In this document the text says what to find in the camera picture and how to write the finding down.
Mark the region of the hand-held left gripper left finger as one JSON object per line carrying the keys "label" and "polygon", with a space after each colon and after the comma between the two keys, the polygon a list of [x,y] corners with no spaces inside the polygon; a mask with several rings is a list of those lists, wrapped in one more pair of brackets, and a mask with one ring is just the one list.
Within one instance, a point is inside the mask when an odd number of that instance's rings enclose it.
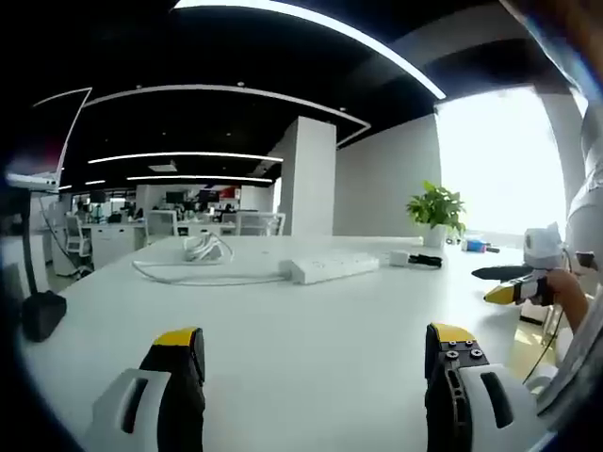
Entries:
{"label": "hand-held left gripper left finger", "polygon": [[201,451],[204,380],[203,330],[163,333],[94,402],[91,449]]}

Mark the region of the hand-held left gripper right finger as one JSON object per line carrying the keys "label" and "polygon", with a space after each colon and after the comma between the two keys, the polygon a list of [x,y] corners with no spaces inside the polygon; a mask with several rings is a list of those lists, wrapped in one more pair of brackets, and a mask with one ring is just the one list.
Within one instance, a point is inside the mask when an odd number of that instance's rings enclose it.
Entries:
{"label": "hand-held left gripper right finger", "polygon": [[468,331],[429,324],[424,375],[429,451],[529,451],[542,438],[534,396]]}

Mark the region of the person's right hand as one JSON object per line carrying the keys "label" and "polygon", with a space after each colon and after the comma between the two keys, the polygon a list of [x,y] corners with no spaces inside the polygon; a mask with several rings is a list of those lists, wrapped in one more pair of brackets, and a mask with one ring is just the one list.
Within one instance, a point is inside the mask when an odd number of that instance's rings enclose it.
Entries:
{"label": "person's right hand", "polygon": [[555,302],[562,306],[569,327],[576,333],[589,311],[589,303],[578,278],[567,270],[552,269],[546,274],[546,283],[554,293]]}

